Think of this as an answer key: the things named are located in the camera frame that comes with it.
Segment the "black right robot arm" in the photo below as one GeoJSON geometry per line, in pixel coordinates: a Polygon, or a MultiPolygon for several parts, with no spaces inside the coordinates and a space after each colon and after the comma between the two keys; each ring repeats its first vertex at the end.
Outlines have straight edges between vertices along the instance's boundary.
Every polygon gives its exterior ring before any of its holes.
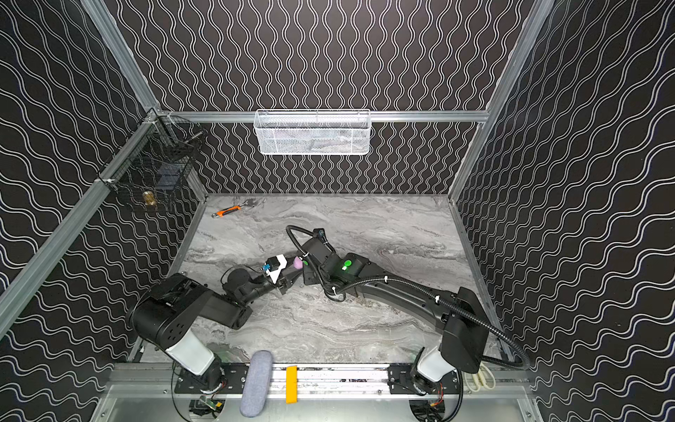
{"type": "Polygon", "coordinates": [[[321,237],[301,245],[300,254],[332,300],[362,297],[388,304],[434,327],[441,336],[435,351],[418,361],[418,374],[438,381],[445,367],[476,374],[489,337],[487,315],[476,293],[430,288],[397,276],[364,256],[339,256],[321,237]]]}

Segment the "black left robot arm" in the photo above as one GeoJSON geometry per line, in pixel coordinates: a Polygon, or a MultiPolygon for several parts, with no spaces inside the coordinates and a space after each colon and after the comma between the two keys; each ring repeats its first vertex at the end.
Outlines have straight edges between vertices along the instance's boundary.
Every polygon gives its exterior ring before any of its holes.
{"type": "Polygon", "coordinates": [[[268,293],[286,293],[304,273],[290,266],[270,271],[235,266],[223,274],[217,293],[207,285],[174,274],[152,288],[130,311],[128,322],[142,339],[160,348],[184,371],[217,384],[220,359],[192,331],[197,318],[232,330],[241,329],[252,314],[251,304],[268,293]]]}

